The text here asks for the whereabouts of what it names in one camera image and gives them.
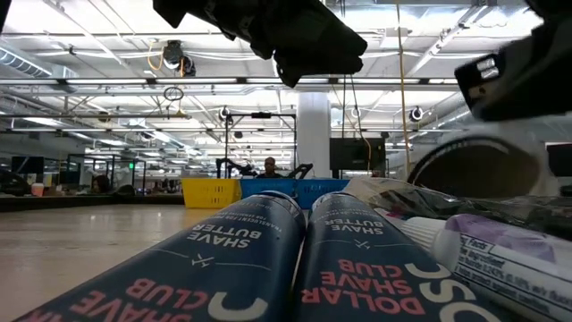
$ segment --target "dollar shave club tube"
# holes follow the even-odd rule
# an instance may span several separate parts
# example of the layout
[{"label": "dollar shave club tube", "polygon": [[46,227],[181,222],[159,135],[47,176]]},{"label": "dollar shave club tube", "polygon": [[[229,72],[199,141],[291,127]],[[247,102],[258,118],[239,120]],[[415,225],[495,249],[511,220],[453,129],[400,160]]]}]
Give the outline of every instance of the dollar shave club tube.
[{"label": "dollar shave club tube", "polygon": [[466,285],[358,199],[331,194],[309,219],[293,321],[499,322]]},{"label": "dollar shave club tube", "polygon": [[16,321],[281,321],[305,231],[290,197],[263,192]]}]

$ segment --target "air duct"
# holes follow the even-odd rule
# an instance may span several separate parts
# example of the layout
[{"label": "air duct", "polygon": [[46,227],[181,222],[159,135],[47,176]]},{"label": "air duct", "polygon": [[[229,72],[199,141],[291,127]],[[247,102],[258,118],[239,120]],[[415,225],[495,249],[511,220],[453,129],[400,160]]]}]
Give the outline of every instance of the air duct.
[{"label": "air duct", "polygon": [[[23,72],[33,78],[70,79],[78,77],[76,72],[65,66],[41,62],[20,49],[10,46],[3,40],[0,40],[0,64],[12,67],[14,70]],[[64,90],[72,93],[76,89],[66,86]]]},{"label": "air duct", "polygon": [[0,64],[10,66],[34,78],[48,78],[52,76],[51,68],[47,64],[28,57],[22,51],[0,41]]}]

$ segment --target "white tube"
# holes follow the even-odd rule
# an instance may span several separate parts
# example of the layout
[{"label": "white tube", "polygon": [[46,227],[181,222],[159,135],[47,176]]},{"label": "white tube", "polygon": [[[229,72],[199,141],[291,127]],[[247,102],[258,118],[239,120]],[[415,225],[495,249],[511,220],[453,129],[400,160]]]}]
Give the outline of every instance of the white tube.
[{"label": "white tube", "polygon": [[533,321],[572,321],[572,243],[474,215],[416,217],[400,229],[501,306]]}]

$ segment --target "security camera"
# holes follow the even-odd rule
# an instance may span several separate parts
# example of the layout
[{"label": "security camera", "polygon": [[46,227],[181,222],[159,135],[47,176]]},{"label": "security camera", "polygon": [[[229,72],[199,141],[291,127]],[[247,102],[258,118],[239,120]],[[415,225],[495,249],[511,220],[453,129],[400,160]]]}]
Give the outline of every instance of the security camera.
[{"label": "security camera", "polygon": [[409,120],[413,123],[418,123],[423,118],[423,110],[421,107],[417,106],[409,112]]}]

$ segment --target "hanging wire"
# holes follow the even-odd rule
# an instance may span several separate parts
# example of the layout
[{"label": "hanging wire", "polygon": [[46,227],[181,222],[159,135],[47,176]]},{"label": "hanging wire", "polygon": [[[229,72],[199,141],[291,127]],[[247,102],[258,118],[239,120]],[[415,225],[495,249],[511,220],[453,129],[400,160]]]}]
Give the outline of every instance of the hanging wire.
[{"label": "hanging wire", "polygon": [[409,137],[408,137],[408,125],[406,122],[406,112],[405,112],[405,67],[403,66],[403,43],[401,40],[401,12],[400,12],[400,0],[395,0],[397,5],[397,30],[398,38],[400,40],[400,73],[401,73],[401,121],[403,122],[403,138],[405,139],[405,180],[408,179],[409,173],[411,172],[411,162],[409,158]]}]

